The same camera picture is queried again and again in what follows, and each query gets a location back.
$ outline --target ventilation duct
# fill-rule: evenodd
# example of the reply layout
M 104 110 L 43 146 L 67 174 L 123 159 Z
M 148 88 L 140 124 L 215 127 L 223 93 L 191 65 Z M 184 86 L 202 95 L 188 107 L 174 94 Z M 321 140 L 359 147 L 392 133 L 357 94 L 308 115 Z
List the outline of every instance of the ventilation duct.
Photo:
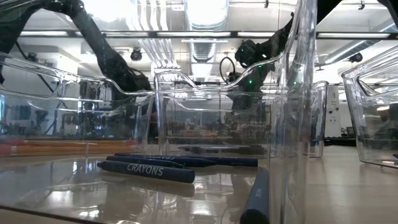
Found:
M 383 22 L 381 25 L 373 28 L 370 32 L 398 32 L 398 29 L 392 19 Z M 320 56 L 318 65 L 330 65 L 341 60 L 349 58 L 360 51 L 373 46 L 381 40 L 355 40 L 340 49 L 328 55 Z
M 228 16 L 228 0 L 185 0 L 185 19 L 188 30 L 221 31 Z M 190 43 L 190 53 L 198 63 L 208 62 L 215 56 L 215 43 Z

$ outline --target table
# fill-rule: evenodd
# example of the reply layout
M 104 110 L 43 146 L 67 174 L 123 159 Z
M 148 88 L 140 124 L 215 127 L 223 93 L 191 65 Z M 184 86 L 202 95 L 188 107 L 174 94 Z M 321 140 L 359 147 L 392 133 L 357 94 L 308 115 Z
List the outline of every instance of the table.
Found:
M 355 147 L 328 146 L 323 158 L 309 159 L 307 182 L 308 224 L 398 223 L 398 170 L 359 162 Z M 70 223 L 6 210 L 0 217 L 4 224 Z

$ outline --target cable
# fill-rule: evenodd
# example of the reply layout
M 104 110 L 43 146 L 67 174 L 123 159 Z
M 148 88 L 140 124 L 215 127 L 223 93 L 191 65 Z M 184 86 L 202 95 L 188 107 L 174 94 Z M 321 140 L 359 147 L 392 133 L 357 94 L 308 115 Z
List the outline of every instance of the cable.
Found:
M 24 59 L 31 61 L 28 59 L 28 57 L 26 56 L 25 52 L 21 49 L 21 46 L 19 45 L 18 41 L 15 42 L 15 45 L 17 46 L 19 52 L 21 53 L 21 55 L 23 56 Z M 47 81 L 45 81 L 45 79 L 43 78 L 43 76 L 41 74 L 37 74 L 37 76 L 39 76 L 39 78 L 44 82 L 44 85 L 47 86 L 47 88 L 53 93 L 54 90 L 51 88 L 51 86 L 49 85 L 49 83 Z
M 223 79 L 223 81 L 224 81 L 226 84 L 229 84 L 229 83 L 225 80 L 225 78 L 224 78 L 224 76 L 223 76 L 223 71 L 221 71 L 221 67 L 222 67 L 223 62 L 224 62 L 225 59 L 228 59 L 228 60 L 232 63 L 233 74 L 235 74 L 235 64 L 234 64 L 234 62 L 232 61 L 232 59 L 230 59 L 229 57 L 224 57 L 224 58 L 221 59 L 221 61 L 220 61 L 220 67 L 219 67 L 219 69 L 220 69 L 221 78 Z
M 132 68 L 132 67 L 129 67 L 133 72 L 138 72 L 138 73 L 140 73 L 141 75 L 144 75 L 143 74 L 143 72 L 142 71 L 140 71 L 140 70 L 138 70 L 138 69 L 135 69 L 135 68 Z

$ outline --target fluorescent light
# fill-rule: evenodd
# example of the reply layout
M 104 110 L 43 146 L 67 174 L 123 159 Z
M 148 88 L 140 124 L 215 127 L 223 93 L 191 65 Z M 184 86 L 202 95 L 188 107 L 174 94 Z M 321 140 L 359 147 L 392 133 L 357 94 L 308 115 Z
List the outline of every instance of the fluorescent light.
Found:
M 22 31 L 21 36 L 27 35 L 67 37 L 68 33 L 66 31 Z
M 181 40 L 182 43 L 219 43 L 219 44 L 226 44 L 228 40 L 206 40 L 206 39 L 183 39 Z
M 238 32 L 238 37 L 264 37 L 268 38 L 274 35 L 273 32 Z
M 147 32 L 103 32 L 107 37 L 147 37 Z
M 355 34 L 355 33 L 320 33 L 318 37 L 323 38 L 387 38 L 390 34 Z
M 104 22 L 113 22 L 116 20 L 128 18 L 131 13 L 131 3 L 127 0 L 84 0 L 85 9 L 94 18 Z
M 388 109 L 390 109 L 390 106 L 380 106 L 380 107 L 377 108 L 377 111 L 385 111 L 385 110 L 388 110 Z
M 229 37 L 231 32 L 158 32 L 159 37 Z

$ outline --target ceiling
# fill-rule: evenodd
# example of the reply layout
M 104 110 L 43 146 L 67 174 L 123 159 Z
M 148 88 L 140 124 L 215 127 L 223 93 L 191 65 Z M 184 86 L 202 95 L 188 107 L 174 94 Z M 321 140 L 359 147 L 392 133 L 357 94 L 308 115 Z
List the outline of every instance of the ceiling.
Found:
M 102 0 L 98 4 L 96 0 L 83 0 L 86 10 L 93 15 L 97 26 L 101 30 L 129 30 L 124 19 L 129 15 L 126 1 L 128 0 Z M 224 30 L 237 31 L 262 31 L 274 32 L 285 26 L 290 20 L 290 13 L 295 9 L 295 0 L 269 0 L 268 8 L 264 8 L 266 0 L 250 1 L 250 0 L 229 0 L 229 10 L 227 23 Z M 185 11 L 183 0 L 168 0 L 167 2 L 167 26 L 172 31 L 187 30 L 185 22 Z M 324 20 L 317 26 L 320 32 L 371 32 L 373 28 L 382 24 L 386 20 L 391 19 L 388 10 L 380 5 L 376 0 L 365 0 L 365 8 L 358 10 L 361 1 L 345 0 L 342 1 Z M 206 17 L 208 7 L 198 9 Z M 149 3 L 147 18 L 149 21 Z M 41 10 L 35 13 L 27 23 L 25 30 L 76 30 L 71 20 L 63 15 L 55 12 Z M 241 39 L 224 39 L 228 42 L 217 44 L 216 57 L 211 64 L 205 65 L 208 69 L 207 74 L 201 74 L 205 77 L 210 74 L 217 76 L 217 63 L 225 56 L 233 58 L 236 49 L 241 43 Z M 267 39 L 256 39 L 255 42 L 264 42 Z M 172 39 L 172 48 L 175 58 L 181 66 L 182 72 L 192 73 L 192 58 L 188 43 L 182 42 L 181 39 Z M 317 40 L 317 54 L 328 55 L 337 49 L 347 45 L 352 40 Z M 132 49 L 140 47 L 139 41 L 132 38 L 124 39 L 108 39 L 111 46 L 119 49 Z M 90 75 L 101 76 L 101 72 L 96 65 L 96 58 L 92 54 L 87 54 L 90 47 L 82 38 L 68 37 L 20 37 L 19 43 L 22 46 L 28 45 L 52 45 L 68 52 L 79 60 L 79 63 L 86 65 L 90 69 Z M 364 60 L 369 59 L 384 50 L 395 45 L 396 40 L 384 40 L 368 49 L 363 50 Z M 129 54 L 124 55 L 130 66 L 143 71 L 151 70 L 151 60 L 146 54 L 139 62 L 132 62 Z M 327 72 L 322 72 L 316 80 L 326 79 L 329 82 L 340 82 L 339 73 L 352 67 L 350 62 L 338 62 L 333 65 L 323 67 Z

